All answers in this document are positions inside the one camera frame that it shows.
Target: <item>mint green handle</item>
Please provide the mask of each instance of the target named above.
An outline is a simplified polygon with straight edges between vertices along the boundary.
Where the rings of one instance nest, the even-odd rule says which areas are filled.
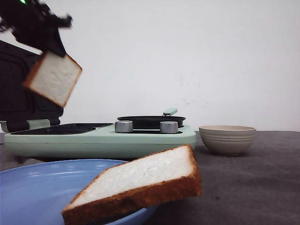
[[[169,108],[164,110],[163,116],[173,116],[177,112],[177,108]]]

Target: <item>white wall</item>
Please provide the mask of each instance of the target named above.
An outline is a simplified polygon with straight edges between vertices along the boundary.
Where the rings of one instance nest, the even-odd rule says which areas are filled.
[[[300,131],[300,1],[45,2],[72,15],[61,38],[83,67],[63,123],[160,115],[175,106],[195,130]],[[10,33],[0,38],[20,45]]]

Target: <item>robotic arm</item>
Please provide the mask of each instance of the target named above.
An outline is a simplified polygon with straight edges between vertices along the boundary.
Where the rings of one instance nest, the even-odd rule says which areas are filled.
[[[64,57],[59,27],[70,27],[72,17],[58,18],[39,0],[0,0],[0,32],[12,28],[20,43]]]

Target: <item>bread slice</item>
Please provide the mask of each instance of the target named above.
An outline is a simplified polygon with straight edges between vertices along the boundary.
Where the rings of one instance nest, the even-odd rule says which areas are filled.
[[[31,69],[24,86],[64,107],[82,68],[70,56],[45,52]]]
[[[85,225],[201,192],[193,150],[183,145],[104,170],[62,216],[65,225]]]

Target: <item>gray table surface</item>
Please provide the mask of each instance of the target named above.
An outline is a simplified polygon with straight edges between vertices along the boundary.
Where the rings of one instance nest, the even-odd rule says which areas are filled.
[[[258,131],[238,157],[210,153],[197,133],[203,194],[161,204],[145,225],[300,224],[300,132]],[[1,170],[43,161],[0,145]]]

